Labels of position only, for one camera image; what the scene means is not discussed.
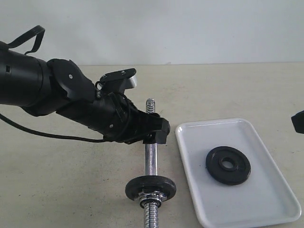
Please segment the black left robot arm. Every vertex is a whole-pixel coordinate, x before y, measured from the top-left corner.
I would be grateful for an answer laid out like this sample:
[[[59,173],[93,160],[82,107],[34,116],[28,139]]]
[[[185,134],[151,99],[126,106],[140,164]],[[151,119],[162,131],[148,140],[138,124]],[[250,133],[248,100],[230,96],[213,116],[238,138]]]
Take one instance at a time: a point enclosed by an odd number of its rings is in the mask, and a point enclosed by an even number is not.
[[[125,95],[134,68],[93,83],[70,60],[43,61],[0,45],[0,102],[38,117],[57,113],[101,133],[103,142],[165,144],[169,122],[139,110]]]

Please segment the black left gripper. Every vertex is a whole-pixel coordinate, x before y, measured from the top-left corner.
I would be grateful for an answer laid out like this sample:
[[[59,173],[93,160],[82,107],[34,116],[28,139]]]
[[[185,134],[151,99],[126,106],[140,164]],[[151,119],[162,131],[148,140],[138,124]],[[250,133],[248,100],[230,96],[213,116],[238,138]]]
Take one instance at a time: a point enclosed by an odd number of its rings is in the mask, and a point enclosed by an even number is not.
[[[56,110],[56,114],[101,133],[102,139],[58,136],[60,139],[90,143],[165,144],[170,132],[169,121],[157,113],[137,109],[124,94],[105,94],[92,101],[71,101]]]

